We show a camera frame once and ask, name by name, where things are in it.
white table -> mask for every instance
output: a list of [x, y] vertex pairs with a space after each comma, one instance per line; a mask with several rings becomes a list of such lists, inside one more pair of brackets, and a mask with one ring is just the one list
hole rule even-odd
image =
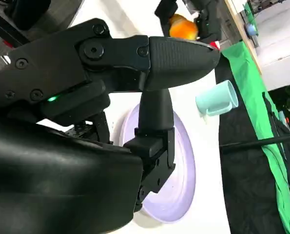
[[[135, 34], [162, 36], [160, 23], [154, 15], [159, 0], [84, 0], [71, 26], [92, 18], [106, 21], [113, 38]], [[192, 20], [181, 0], [178, 14]], [[214, 70], [194, 83], [170, 89], [173, 108], [184, 123], [193, 145], [196, 164], [196, 189], [192, 206], [179, 222], [161, 224], [142, 212], [125, 227], [114, 233], [200, 233], [229, 234], [218, 149], [219, 117], [201, 118], [194, 98], [215, 86]], [[111, 94], [111, 105], [105, 112], [111, 140], [118, 143], [126, 114], [140, 100], [140, 93]]]

gray carpet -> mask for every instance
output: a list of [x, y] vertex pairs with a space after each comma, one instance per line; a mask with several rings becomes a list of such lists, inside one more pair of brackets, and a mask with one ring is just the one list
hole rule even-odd
[[[66, 29], [71, 23], [82, 0], [52, 0], [48, 11], [44, 16], [28, 31], [22, 31], [29, 40], [36, 40], [45, 35]], [[3, 12], [4, 6], [0, 5], [0, 16], [14, 26], [12, 21]], [[7, 47], [0, 38], [0, 55], [7, 54], [11, 48]], [[0, 70], [5, 63], [0, 58]]]

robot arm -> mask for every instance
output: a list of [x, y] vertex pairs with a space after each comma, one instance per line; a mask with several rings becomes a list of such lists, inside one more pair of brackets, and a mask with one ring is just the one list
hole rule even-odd
[[[0, 234], [101, 233], [127, 224], [175, 169], [167, 88], [204, 77], [219, 56], [196, 41], [113, 39], [100, 19], [4, 56]], [[111, 144], [103, 111], [113, 92], [142, 92], [135, 138], [123, 147]], [[44, 118], [74, 128], [36, 125]]]

orange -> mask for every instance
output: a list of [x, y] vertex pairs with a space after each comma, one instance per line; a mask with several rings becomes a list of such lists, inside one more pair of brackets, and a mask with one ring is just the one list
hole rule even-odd
[[198, 28], [195, 23], [178, 14], [174, 14], [170, 18], [170, 23], [171, 37], [196, 40], [196, 37], [198, 36]]

screw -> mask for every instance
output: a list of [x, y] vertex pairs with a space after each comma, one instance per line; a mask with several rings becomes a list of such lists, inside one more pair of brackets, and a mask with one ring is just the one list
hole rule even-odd
[[104, 54], [104, 47], [99, 42], [89, 42], [84, 47], [84, 53], [91, 60], [99, 60]]
[[15, 96], [15, 92], [14, 91], [9, 90], [9, 91], [6, 91], [6, 93], [5, 93], [5, 97], [7, 99], [13, 99], [14, 96]]
[[93, 27], [93, 31], [96, 35], [103, 34], [105, 32], [105, 30], [106, 29], [105, 29], [104, 25], [102, 25], [102, 24], [97, 24], [97, 25], [94, 25], [94, 27]]
[[16, 67], [18, 69], [25, 69], [28, 66], [28, 61], [24, 58], [20, 58], [16, 61]]
[[39, 89], [32, 90], [30, 98], [32, 101], [40, 101], [43, 98], [43, 93]]
[[139, 47], [137, 49], [137, 53], [139, 56], [146, 57], [148, 55], [148, 48], [147, 47]]

